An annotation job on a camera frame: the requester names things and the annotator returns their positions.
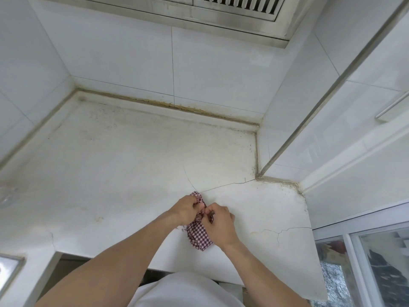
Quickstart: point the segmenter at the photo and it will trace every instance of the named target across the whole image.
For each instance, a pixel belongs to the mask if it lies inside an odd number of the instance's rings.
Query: white countertop
[[[108,102],[98,97],[89,100]],[[69,100],[0,172],[19,187],[0,208],[0,252],[27,257],[0,306],[23,305],[55,251],[94,257],[194,189],[229,206],[239,237],[280,279],[325,299],[304,198],[253,180],[255,163],[252,133]],[[149,267],[242,284],[218,247],[196,250],[181,228]]]

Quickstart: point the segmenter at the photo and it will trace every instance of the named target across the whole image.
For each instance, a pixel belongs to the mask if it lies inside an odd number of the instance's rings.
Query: white shirt
[[[213,280],[183,272],[137,289],[128,307],[244,307]]]

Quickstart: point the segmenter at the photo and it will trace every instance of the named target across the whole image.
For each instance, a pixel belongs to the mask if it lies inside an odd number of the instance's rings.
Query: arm
[[[214,214],[211,224],[204,217],[202,224],[212,240],[227,255],[259,307],[310,307],[307,301],[281,282],[238,239],[234,215],[227,207],[213,203],[205,210]]]
[[[126,307],[165,238],[204,208],[203,203],[193,206],[196,202],[195,196],[181,198],[144,228],[64,277],[35,307]]]

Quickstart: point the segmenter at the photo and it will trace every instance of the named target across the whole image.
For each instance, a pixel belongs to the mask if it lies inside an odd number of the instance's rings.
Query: forearm
[[[36,307],[126,307],[175,220],[162,214],[62,279]]]
[[[223,249],[243,280],[249,294],[259,307],[310,307],[307,301],[270,272],[241,243]]]

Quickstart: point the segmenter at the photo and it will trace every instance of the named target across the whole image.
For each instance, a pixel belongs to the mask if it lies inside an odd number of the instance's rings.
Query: hand
[[[207,216],[213,214],[213,223],[210,223],[209,217],[204,216],[202,224],[215,245],[224,250],[228,245],[240,242],[234,228],[236,217],[229,212],[228,207],[212,203],[205,209],[205,213]]]
[[[193,222],[197,213],[205,207],[204,203],[195,205],[196,203],[196,196],[186,195],[168,210],[168,213],[175,218],[176,226],[188,225]]]

